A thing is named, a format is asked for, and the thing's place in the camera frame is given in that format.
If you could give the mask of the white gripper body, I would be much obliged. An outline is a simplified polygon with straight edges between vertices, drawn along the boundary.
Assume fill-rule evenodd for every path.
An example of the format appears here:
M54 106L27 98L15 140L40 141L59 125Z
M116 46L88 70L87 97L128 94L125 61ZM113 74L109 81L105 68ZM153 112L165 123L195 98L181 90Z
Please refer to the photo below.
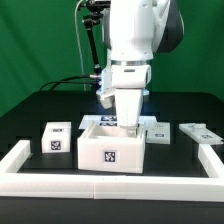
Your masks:
M136 128L142 108L143 91L150 81L150 66L112 66L112 87L118 125Z

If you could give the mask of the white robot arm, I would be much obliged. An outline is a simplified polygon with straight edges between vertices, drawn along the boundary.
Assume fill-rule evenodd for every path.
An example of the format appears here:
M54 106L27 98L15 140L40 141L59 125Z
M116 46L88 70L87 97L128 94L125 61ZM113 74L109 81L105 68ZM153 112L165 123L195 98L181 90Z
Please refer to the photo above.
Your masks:
M100 100L106 108L116 107L118 127L134 137L153 54L170 52L180 44L182 16L176 0L111 0L103 33L108 56Z

